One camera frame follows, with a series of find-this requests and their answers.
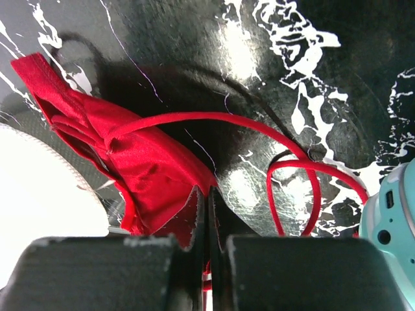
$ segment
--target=turquoise object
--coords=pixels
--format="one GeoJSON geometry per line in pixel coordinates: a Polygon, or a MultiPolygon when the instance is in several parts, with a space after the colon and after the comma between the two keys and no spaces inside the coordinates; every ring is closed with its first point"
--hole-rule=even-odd
{"type": "Polygon", "coordinates": [[[407,307],[415,310],[415,159],[396,167],[362,211],[359,236],[384,255],[407,307]]]}

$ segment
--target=red drawstring pouch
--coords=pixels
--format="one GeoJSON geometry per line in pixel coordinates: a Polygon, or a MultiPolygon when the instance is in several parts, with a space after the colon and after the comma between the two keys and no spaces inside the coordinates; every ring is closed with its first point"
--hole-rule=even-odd
{"type": "Polygon", "coordinates": [[[186,120],[218,120],[259,131],[286,146],[298,160],[272,163],[267,172],[270,210],[277,232],[284,235],[272,193],[272,173],[283,167],[304,168],[313,188],[313,210],[302,235],[318,220],[321,191],[316,171],[332,175],[357,191],[365,188],[353,176],[316,163],[288,137],[269,126],[229,113],[178,112],[141,118],[105,100],[73,91],[40,54],[12,62],[56,133],[80,156],[92,161],[121,191],[126,211],[121,227],[135,235],[174,233],[182,247],[191,241],[196,221],[195,187],[206,197],[217,182],[187,148],[156,126],[186,120]]]}
{"type": "Polygon", "coordinates": [[[175,233],[182,246],[189,245],[196,207],[186,208],[195,186],[204,196],[216,185],[211,171],[187,148],[157,127],[105,138],[140,116],[105,100],[72,90],[41,54],[12,62],[12,67],[32,93],[46,119],[77,154],[92,161],[110,179],[126,202],[121,227],[135,235],[175,233]]]}

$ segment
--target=drawstring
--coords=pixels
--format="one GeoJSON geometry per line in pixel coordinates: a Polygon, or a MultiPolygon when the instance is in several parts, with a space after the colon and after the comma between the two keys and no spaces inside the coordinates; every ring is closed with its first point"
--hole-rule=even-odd
{"type": "Polygon", "coordinates": [[[274,197],[272,193],[272,184],[271,184],[272,173],[279,168],[282,168],[282,167],[304,168],[307,175],[309,176],[311,186],[313,189],[313,197],[314,197],[313,210],[311,211],[310,219],[307,225],[305,226],[305,229],[302,235],[309,235],[311,233],[320,215],[322,198],[321,198],[320,183],[316,175],[317,171],[329,174],[347,183],[353,190],[357,192],[363,204],[365,204],[366,201],[368,200],[366,189],[362,185],[360,185],[353,177],[329,165],[311,161],[308,158],[307,154],[296,143],[291,141],[288,137],[285,137],[284,135],[277,132],[275,129],[261,122],[254,121],[252,119],[248,119],[240,115],[230,115],[228,113],[222,113],[222,112],[177,112],[177,113],[165,113],[163,115],[155,115],[152,117],[143,118],[138,121],[134,121],[134,122],[119,126],[118,128],[110,132],[104,138],[104,145],[107,149],[110,149],[111,147],[110,145],[112,141],[120,136],[132,133],[137,130],[141,130],[143,128],[150,128],[152,126],[157,126],[160,124],[167,124],[167,123],[180,122],[180,121],[190,121],[190,120],[225,121],[225,122],[229,122],[235,125],[244,126],[252,130],[259,131],[273,138],[275,141],[283,144],[289,150],[291,150],[292,153],[294,153],[297,156],[298,160],[281,161],[281,162],[275,162],[271,164],[267,172],[268,201],[269,201],[272,217],[276,225],[277,232],[281,236],[285,235],[285,233],[282,228],[282,224],[279,220],[278,212],[276,210],[274,197]]]}

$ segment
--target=usb port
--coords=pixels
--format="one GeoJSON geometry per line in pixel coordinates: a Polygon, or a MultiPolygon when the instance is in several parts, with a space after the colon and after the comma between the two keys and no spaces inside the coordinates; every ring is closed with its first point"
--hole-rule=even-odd
{"type": "Polygon", "coordinates": [[[386,207],[391,209],[393,208],[393,206],[394,206],[394,193],[392,192],[392,190],[390,190],[386,193],[386,207]]]}

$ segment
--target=black marble surface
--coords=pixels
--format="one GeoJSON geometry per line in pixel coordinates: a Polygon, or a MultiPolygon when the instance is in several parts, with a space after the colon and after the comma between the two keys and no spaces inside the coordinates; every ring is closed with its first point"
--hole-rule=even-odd
{"type": "MultiPolygon", "coordinates": [[[[374,194],[391,166],[415,154],[414,4],[2,0],[0,122],[72,163],[113,226],[123,214],[118,191],[50,131],[10,60],[41,51],[74,88],[142,116],[224,111],[282,124],[313,159],[354,172],[374,194]]],[[[276,234],[265,173],[281,145],[215,121],[162,128],[212,168],[226,203],[247,224],[276,234]]],[[[299,235],[311,186],[301,170],[280,170],[275,179],[285,230],[299,235]]],[[[351,235],[361,215],[357,195],[328,176],[320,180],[325,201],[313,235],[351,235]]]]}

